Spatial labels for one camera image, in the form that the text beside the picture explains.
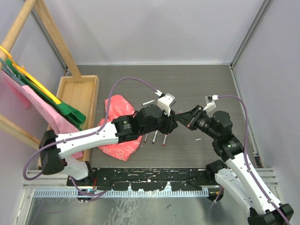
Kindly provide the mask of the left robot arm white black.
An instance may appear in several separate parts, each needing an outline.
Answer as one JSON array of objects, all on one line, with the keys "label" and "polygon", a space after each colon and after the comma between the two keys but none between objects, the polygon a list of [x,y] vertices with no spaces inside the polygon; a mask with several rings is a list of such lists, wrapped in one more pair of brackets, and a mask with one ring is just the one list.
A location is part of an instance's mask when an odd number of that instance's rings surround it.
[{"label": "left robot arm white black", "polygon": [[168,135],[177,127],[174,111],[165,112],[151,104],[99,127],[59,135],[47,131],[40,143],[42,174],[66,174],[88,186],[94,180],[91,166],[72,158],[73,154],[97,146],[133,141],[153,131]]}]

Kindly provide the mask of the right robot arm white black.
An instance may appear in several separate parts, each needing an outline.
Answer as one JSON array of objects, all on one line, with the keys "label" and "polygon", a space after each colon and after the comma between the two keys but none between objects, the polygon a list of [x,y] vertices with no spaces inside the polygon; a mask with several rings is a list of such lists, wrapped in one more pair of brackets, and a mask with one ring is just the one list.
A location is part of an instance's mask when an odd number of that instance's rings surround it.
[{"label": "right robot arm white black", "polygon": [[233,123],[224,111],[212,117],[200,107],[177,114],[176,120],[190,130],[201,130],[213,139],[221,158],[206,165],[208,183],[221,185],[247,212],[250,225],[288,225],[294,213],[271,192],[250,163],[244,146],[232,133]]}]

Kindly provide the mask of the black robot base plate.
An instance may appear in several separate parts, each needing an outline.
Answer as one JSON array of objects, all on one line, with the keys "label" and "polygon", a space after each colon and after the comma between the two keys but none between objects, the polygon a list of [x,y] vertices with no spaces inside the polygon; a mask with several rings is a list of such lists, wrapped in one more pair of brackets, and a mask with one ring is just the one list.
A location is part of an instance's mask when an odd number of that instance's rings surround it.
[{"label": "black robot base plate", "polygon": [[98,190],[196,191],[219,184],[203,168],[94,168],[93,177],[76,181],[78,187],[95,186]]}]

